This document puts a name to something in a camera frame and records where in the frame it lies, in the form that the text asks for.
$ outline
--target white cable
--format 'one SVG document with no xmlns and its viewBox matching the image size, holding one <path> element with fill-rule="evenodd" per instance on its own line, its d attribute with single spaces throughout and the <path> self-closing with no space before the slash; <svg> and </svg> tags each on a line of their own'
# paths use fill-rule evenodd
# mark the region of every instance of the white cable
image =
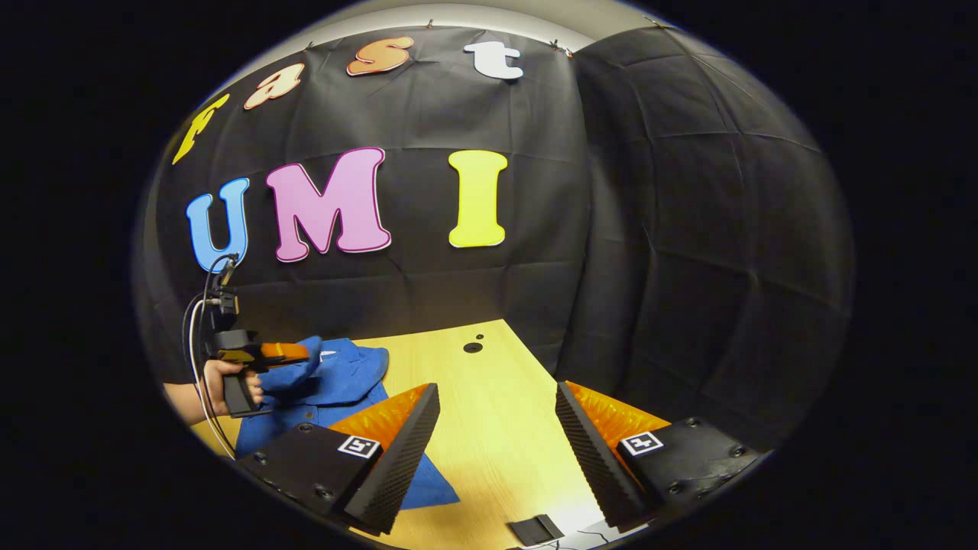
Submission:
<svg viewBox="0 0 978 550">
<path fill-rule="evenodd" d="M 220 443 L 221 448 L 224 449 L 224 452 L 228 453 L 231 460 L 235 460 L 235 453 L 228 450 L 228 447 L 224 444 L 224 440 L 221 438 L 221 435 L 214 428 L 213 423 L 217 422 L 217 419 L 210 418 L 210 415 L 207 414 L 207 405 L 203 402 L 204 390 L 200 387 L 200 373 L 197 371 L 197 354 L 195 353 L 197 349 L 194 347 L 194 321 L 197 319 L 197 310 L 202 307 L 203 300 L 197 302 L 197 305 L 194 306 L 194 311 L 190 314 L 190 364 L 194 368 L 194 384 L 197 385 L 197 394 L 200 398 L 200 407 L 203 408 L 203 417 L 207 419 L 207 425 L 210 426 L 210 430 L 214 432 L 214 437 L 217 438 L 217 442 Z"/>
</svg>

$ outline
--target blue letter u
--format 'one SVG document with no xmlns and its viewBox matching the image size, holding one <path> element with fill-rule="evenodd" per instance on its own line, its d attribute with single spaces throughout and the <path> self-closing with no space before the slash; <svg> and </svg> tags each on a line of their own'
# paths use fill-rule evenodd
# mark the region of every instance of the blue letter u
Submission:
<svg viewBox="0 0 978 550">
<path fill-rule="evenodd" d="M 197 257 L 197 263 L 204 271 L 210 269 L 214 260 L 224 254 L 237 252 L 239 255 L 238 263 L 245 259 L 245 252 L 247 251 L 245 189 L 247 189 L 247 178 L 238 178 L 224 184 L 218 193 L 218 196 L 227 205 L 228 229 L 231 234 L 230 242 L 223 251 L 216 249 L 210 240 L 210 224 L 207 222 L 207 210 L 213 201 L 210 194 L 197 197 L 187 206 L 194 255 Z M 214 266 L 214 273 L 220 272 L 227 261 L 225 258 L 217 262 L 217 265 Z"/>
</svg>

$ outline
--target blue cloth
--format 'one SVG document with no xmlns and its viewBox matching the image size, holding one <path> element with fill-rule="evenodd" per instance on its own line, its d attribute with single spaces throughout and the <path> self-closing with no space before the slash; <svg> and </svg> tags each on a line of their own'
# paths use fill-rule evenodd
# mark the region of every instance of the blue cloth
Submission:
<svg viewBox="0 0 978 550">
<path fill-rule="evenodd" d="M 387 372 L 386 349 L 359 347 L 348 339 L 324 342 L 319 337 L 299 344 L 309 351 L 308 361 L 258 375 L 265 391 L 261 406 L 273 411 L 242 420 L 238 456 L 253 453 L 300 423 L 327 428 L 387 399 L 380 382 Z M 459 502 L 455 489 L 423 455 L 401 510 L 453 502 Z"/>
</svg>

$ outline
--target human hand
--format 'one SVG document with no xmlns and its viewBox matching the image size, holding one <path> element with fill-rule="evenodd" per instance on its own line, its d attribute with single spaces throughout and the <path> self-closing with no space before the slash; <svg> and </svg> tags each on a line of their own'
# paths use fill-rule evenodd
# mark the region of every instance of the human hand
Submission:
<svg viewBox="0 0 978 550">
<path fill-rule="evenodd" d="M 210 390 L 210 402 L 213 404 L 213 416 L 225 416 L 231 414 L 228 404 L 224 402 L 224 375 L 236 374 L 241 372 L 245 366 L 239 363 L 229 363 L 217 359 L 210 359 L 203 365 L 203 375 L 207 380 L 207 388 Z M 261 379 L 257 373 L 251 369 L 244 371 L 244 381 L 247 388 L 251 391 L 251 400 L 255 404 L 261 402 L 262 389 Z"/>
</svg>

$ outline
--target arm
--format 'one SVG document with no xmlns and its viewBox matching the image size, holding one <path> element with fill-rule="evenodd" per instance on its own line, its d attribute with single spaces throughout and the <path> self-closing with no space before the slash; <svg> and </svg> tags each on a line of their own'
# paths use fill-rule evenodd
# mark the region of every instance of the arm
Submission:
<svg viewBox="0 0 978 550">
<path fill-rule="evenodd" d="M 240 372 L 244 365 L 228 363 L 227 361 L 209 360 L 203 366 L 203 375 L 207 378 L 207 385 L 210 388 L 210 400 L 214 405 L 213 410 L 208 409 L 210 416 L 218 417 L 230 414 L 228 405 L 224 402 L 224 380 L 223 375 L 235 374 Z M 247 371 L 245 376 L 248 388 L 251 390 L 251 398 L 255 403 L 261 402 L 262 389 L 261 379 L 253 371 Z M 180 414 L 180 418 L 188 426 L 204 421 L 203 408 L 200 406 L 200 398 L 197 388 L 193 384 L 163 384 L 163 389 L 170 404 Z"/>
</svg>

